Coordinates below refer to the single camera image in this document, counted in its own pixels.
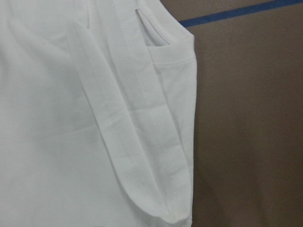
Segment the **white printed t-shirt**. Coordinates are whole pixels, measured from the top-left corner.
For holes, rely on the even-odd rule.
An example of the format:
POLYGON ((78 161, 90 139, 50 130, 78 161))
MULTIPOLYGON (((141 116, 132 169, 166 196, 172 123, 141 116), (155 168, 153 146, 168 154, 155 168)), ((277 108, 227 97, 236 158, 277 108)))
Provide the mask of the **white printed t-shirt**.
POLYGON ((1 1, 1 226, 191 226, 196 77, 159 0, 1 1))

